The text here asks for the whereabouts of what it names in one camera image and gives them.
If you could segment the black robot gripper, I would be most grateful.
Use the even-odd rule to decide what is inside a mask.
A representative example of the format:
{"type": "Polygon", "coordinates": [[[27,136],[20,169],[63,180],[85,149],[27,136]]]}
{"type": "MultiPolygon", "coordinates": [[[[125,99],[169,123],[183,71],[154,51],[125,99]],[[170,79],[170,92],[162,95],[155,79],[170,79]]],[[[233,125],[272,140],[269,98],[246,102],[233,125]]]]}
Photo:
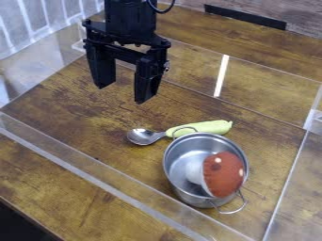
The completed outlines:
{"type": "Polygon", "coordinates": [[[167,70],[167,49],[171,43],[157,31],[158,0],[105,0],[105,21],[87,19],[85,49],[94,82],[106,88],[117,82],[115,58],[137,62],[135,102],[143,104],[158,93],[163,72],[167,70]],[[143,55],[126,45],[149,46],[143,55]]]}

